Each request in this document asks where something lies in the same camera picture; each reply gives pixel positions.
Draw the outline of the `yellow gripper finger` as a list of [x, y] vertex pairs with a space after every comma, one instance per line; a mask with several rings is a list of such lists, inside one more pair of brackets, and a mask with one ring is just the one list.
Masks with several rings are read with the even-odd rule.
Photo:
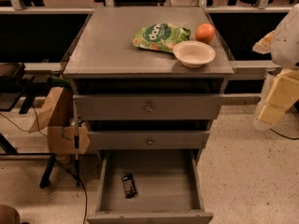
[[257, 124], [277, 124], [298, 100], [298, 70], [283, 69], [275, 77], [268, 75], [257, 105]]

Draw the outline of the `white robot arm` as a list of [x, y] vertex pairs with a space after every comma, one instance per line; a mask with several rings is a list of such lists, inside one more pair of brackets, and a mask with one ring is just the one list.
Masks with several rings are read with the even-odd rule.
[[256, 109], [255, 127], [270, 129], [299, 100], [299, 5], [295, 5], [277, 28], [256, 42], [253, 51], [270, 53], [272, 62], [282, 67], [272, 84], [265, 81]]

